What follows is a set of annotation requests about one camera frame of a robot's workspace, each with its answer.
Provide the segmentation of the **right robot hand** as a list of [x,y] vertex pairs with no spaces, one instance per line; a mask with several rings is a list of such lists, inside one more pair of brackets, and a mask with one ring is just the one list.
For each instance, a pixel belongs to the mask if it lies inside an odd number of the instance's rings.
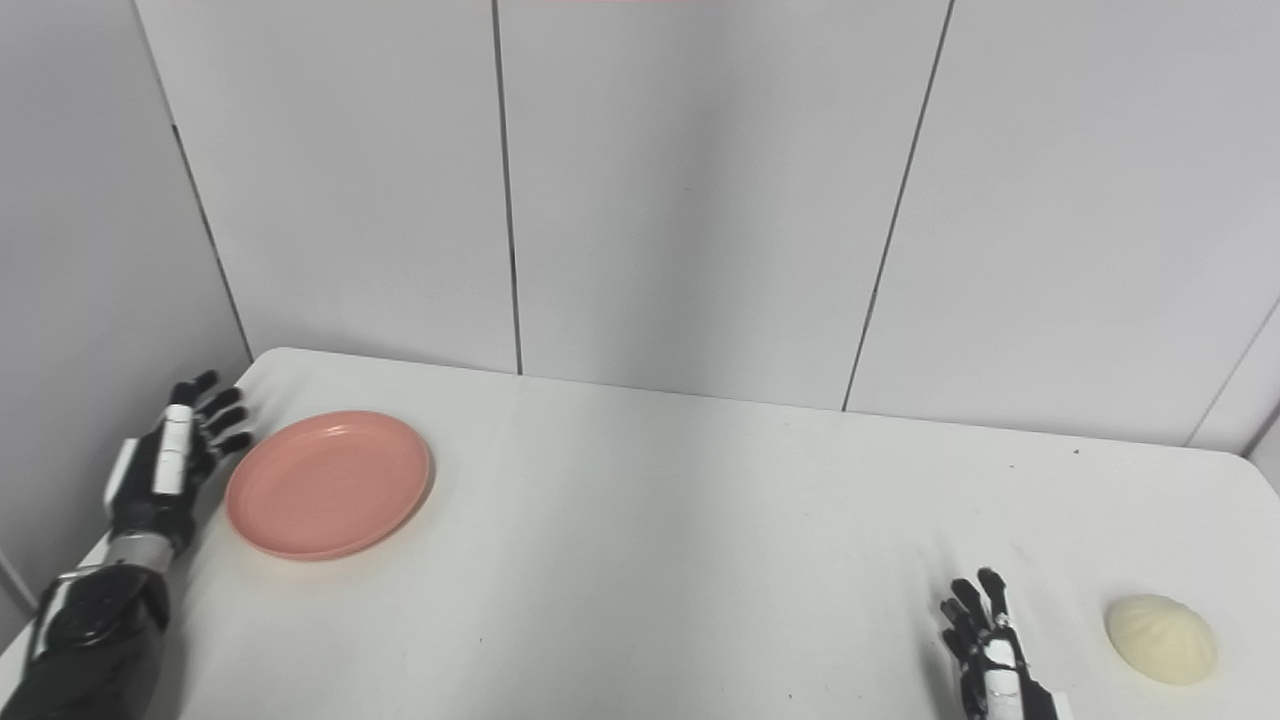
[[977,582],[956,578],[940,602],[947,626],[940,637],[957,662],[959,693],[966,719],[1073,719],[1068,697],[1030,674],[1012,625],[1007,583],[992,568]]

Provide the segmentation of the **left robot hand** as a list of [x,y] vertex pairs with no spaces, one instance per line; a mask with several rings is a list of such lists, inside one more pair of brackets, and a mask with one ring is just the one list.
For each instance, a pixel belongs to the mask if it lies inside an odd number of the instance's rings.
[[173,386],[154,428],[125,439],[108,479],[108,541],[152,538],[174,556],[191,546],[204,484],[253,445],[244,393],[215,370]]

